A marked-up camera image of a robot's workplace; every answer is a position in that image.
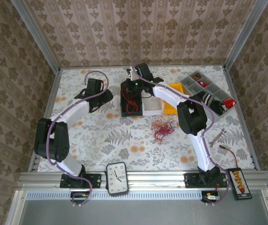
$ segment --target gray plastic organizer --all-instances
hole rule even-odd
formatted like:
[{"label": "gray plastic organizer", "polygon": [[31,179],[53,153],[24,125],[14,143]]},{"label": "gray plastic organizer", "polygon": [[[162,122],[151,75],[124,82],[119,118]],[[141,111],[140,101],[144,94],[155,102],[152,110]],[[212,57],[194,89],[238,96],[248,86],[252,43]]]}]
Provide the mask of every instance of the gray plastic organizer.
[{"label": "gray plastic organizer", "polygon": [[[197,73],[199,73],[200,77],[201,77],[198,81],[208,83],[209,84],[208,86],[203,88],[197,81],[195,81],[192,78]],[[229,96],[226,92],[224,92],[221,88],[219,88],[215,83],[213,83],[207,76],[205,76],[200,71],[195,71],[193,74],[190,74],[188,77],[181,80],[181,83],[186,89],[188,89],[191,96],[193,96],[201,91],[204,91],[204,92],[212,95],[214,97],[214,99],[216,99],[218,101],[223,101],[226,98],[233,99],[231,96]],[[218,116],[216,113],[213,112],[215,121],[218,121],[221,117],[223,117],[225,114],[227,114],[233,108],[234,107],[231,107],[230,109],[225,111],[223,113],[223,115],[221,115],[221,116]],[[208,112],[207,109],[205,109],[205,112],[206,112],[208,119],[212,120],[211,114]]]}]

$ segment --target gray panel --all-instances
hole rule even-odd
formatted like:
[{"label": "gray panel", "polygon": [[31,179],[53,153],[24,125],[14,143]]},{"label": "gray panel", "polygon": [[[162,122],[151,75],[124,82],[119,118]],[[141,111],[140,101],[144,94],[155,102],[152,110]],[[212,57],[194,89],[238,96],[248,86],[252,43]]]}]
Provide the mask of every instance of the gray panel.
[{"label": "gray panel", "polygon": [[235,201],[232,193],[215,206],[195,200],[90,201],[73,207],[70,201],[26,201],[22,225],[268,225],[260,192]]}]

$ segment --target red component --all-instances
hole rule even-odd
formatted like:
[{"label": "red component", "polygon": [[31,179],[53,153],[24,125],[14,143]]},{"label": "red component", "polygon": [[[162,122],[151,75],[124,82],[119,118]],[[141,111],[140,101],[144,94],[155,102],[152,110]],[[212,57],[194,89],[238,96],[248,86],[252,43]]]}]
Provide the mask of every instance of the red component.
[{"label": "red component", "polygon": [[227,109],[230,109],[230,108],[232,108],[234,105],[237,104],[237,102],[236,102],[234,99],[229,99],[229,98],[225,99],[225,100],[223,101],[223,103],[225,104],[225,106],[227,107]]},{"label": "red component", "polygon": [[204,83],[202,81],[198,81],[198,83],[200,84],[200,86],[202,86],[203,88],[207,87],[209,84],[208,83]]}]

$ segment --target tangled red wire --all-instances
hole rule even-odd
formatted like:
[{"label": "tangled red wire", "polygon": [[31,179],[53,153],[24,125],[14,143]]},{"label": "tangled red wire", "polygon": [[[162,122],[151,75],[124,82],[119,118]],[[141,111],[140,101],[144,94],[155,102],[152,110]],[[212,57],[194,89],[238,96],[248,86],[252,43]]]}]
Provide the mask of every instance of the tangled red wire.
[{"label": "tangled red wire", "polygon": [[175,128],[178,128],[178,123],[173,119],[169,119],[167,122],[163,122],[162,117],[160,117],[152,124],[149,124],[148,127],[152,130],[154,139],[162,143],[162,140],[165,136],[173,133],[175,131]]},{"label": "tangled red wire", "polygon": [[[131,97],[129,96],[129,90],[128,90],[128,88],[126,88],[126,92],[125,93],[123,93],[123,92],[121,92],[122,93],[122,95],[123,95],[123,97],[125,98],[125,100],[127,100],[128,101],[128,103],[127,103],[127,105],[126,105],[126,111],[128,112],[128,113],[132,113],[132,112],[134,112],[134,111],[139,111],[139,106],[136,104],[136,101],[133,101],[132,100],[132,98],[134,98],[136,95],[137,95],[137,93],[136,94],[134,94],[134,95],[132,95]],[[133,106],[133,110],[132,111],[129,111],[129,105],[132,105]]]}]

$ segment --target clock face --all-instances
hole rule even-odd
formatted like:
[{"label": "clock face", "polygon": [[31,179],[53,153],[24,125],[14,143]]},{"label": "clock face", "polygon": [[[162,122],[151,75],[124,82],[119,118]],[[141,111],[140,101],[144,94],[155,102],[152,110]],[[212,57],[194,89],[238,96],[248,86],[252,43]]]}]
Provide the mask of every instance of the clock face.
[{"label": "clock face", "polygon": [[114,163],[107,165],[107,182],[110,194],[121,194],[128,192],[128,180],[126,176],[125,163]]}]

